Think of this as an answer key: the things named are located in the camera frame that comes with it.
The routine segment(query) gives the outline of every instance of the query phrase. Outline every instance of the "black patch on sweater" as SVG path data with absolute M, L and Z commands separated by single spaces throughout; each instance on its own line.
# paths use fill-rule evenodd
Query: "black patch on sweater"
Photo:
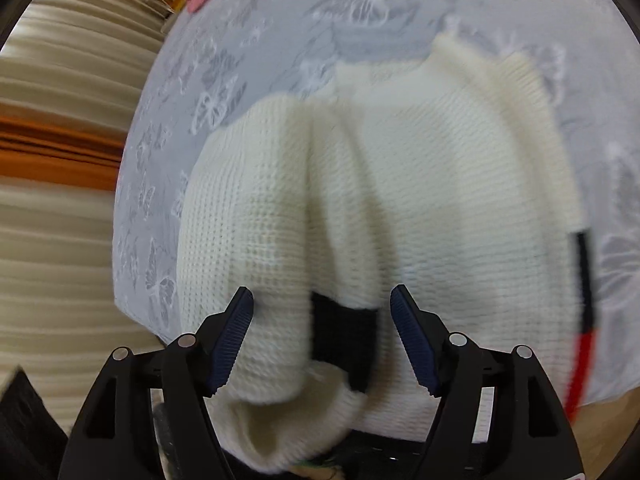
M 311 358 L 347 372 L 354 392 L 365 393 L 376 359 L 378 312 L 346 308 L 316 292 Z
M 0 400 L 0 478 L 55 480 L 66 434 L 18 370 Z
M 582 293 L 582 322 L 580 332 L 591 332 L 596 324 L 596 314 L 593 306 L 593 292 L 591 291 L 591 267 L 589 261 L 589 247 L 587 232 L 575 235 L 578 244 L 578 264 L 580 266 L 580 291 Z

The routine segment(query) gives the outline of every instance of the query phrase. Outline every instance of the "white knit sweater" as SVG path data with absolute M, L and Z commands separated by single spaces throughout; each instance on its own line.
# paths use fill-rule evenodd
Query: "white knit sweater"
M 388 315 L 404 283 L 480 346 L 528 344 L 562 395 L 580 301 L 578 194 L 542 82 L 440 35 L 425 61 L 338 64 L 305 100 L 270 96 L 204 146 L 178 244 L 182 326 L 240 285 L 255 317 L 209 403 L 225 449 L 266 472 L 350 428 L 423 439 L 437 406 Z M 309 359 L 310 292 L 380 310 L 366 394 Z

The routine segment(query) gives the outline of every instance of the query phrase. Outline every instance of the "orange curtain stripe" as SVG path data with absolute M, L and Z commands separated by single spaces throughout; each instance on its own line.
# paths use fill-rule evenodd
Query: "orange curtain stripe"
M 124 141 L 0 117 L 0 175 L 115 190 Z

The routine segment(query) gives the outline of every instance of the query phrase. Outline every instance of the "round metal pin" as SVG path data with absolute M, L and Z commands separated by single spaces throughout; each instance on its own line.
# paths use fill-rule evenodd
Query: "round metal pin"
M 185 334 L 178 339 L 178 346 L 182 348 L 189 348 L 196 344 L 196 336 L 193 334 Z
M 533 350 L 525 345 L 520 345 L 516 348 L 516 354 L 523 359 L 529 359 L 533 355 Z
M 116 361 L 122 361 L 128 355 L 129 355 L 129 349 L 124 348 L 124 346 L 121 346 L 120 348 L 116 348 L 113 351 L 113 354 L 111 354 L 111 357 L 113 357 Z
M 463 334 L 453 333 L 449 336 L 449 342 L 454 346 L 466 345 L 466 337 Z

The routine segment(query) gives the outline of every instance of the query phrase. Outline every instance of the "black stripe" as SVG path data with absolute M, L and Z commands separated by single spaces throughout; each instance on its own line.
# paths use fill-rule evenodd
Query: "black stripe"
M 587 334 L 596 325 L 596 313 L 591 290 L 591 267 L 589 264 L 589 234 L 581 232 L 575 235 L 578 243 L 578 264 L 580 265 L 580 291 L 582 293 L 582 323 L 580 332 Z
M 376 358 L 378 312 L 352 309 L 316 292 L 311 358 L 347 372 L 354 392 L 366 392 Z

